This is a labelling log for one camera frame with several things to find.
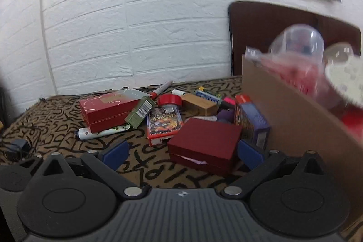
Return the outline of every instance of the tape roll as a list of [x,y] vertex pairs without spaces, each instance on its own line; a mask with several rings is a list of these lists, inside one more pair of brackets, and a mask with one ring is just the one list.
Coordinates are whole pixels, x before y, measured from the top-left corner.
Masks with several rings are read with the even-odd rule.
[[164,105],[176,105],[178,108],[180,108],[182,103],[182,98],[177,95],[173,95],[172,93],[165,93],[159,96],[159,99],[157,100],[159,107]]

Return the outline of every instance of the wall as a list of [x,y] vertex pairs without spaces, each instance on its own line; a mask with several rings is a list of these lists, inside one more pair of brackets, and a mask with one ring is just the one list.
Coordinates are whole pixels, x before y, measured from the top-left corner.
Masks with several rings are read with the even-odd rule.
[[[34,11],[27,13],[22,4],[25,12],[10,20],[2,16],[18,15],[18,3],[0,0],[0,74],[10,76],[6,86],[17,112],[40,95],[230,75],[227,7],[235,0],[26,1],[34,3]],[[259,1],[337,17],[363,28],[363,0]],[[28,25],[32,18],[34,24]],[[12,37],[24,26],[37,35],[36,42],[27,34]],[[4,50],[8,43],[22,47],[10,55]],[[42,79],[44,85],[29,83],[32,79],[39,84],[36,80]],[[19,91],[21,87],[27,93]]]

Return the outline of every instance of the blue gripper pad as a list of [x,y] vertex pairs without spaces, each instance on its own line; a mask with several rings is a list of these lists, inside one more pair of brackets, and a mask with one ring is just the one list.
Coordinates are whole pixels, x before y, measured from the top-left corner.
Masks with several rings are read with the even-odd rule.
[[128,158],[128,150],[128,142],[115,143],[99,153],[98,159],[116,171]]
[[238,158],[250,169],[254,169],[264,162],[264,153],[258,147],[252,147],[245,140],[240,140],[237,145]]

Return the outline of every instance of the patterned tablecloth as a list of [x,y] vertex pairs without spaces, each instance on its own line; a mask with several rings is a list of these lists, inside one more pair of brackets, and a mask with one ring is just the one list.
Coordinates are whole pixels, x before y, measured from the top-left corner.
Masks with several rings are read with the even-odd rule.
[[[237,76],[211,81],[177,83],[166,92],[171,92],[174,88],[192,92],[198,86],[204,86],[207,90],[218,92],[223,96],[234,97],[242,91],[241,85],[242,78]],[[79,157],[85,151],[102,150],[113,142],[127,140],[130,143],[130,156],[117,172],[138,186],[149,184],[155,188],[221,190],[246,173],[244,165],[240,162],[236,164],[233,173],[225,178],[175,164],[169,160],[166,145],[149,146],[145,123],[137,130],[85,142],[77,141],[74,138],[74,132],[85,127],[79,109],[79,100],[111,91],[40,99],[4,131],[2,141],[26,139],[33,147],[34,153],[44,157],[55,151],[62,153],[65,157]],[[181,114],[183,119],[195,115],[185,111]],[[0,164],[10,164],[3,152],[0,153]],[[363,218],[343,233],[351,242],[362,242],[362,234]]]

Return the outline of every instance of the dark red box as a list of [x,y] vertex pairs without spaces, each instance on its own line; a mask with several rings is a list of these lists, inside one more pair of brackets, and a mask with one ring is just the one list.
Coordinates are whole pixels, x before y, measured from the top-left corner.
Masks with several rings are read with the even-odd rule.
[[132,88],[79,101],[82,117],[92,133],[125,124],[125,118],[147,94]]
[[235,151],[241,132],[241,126],[190,118],[168,142],[170,159],[191,168],[225,176],[231,173],[235,164]]

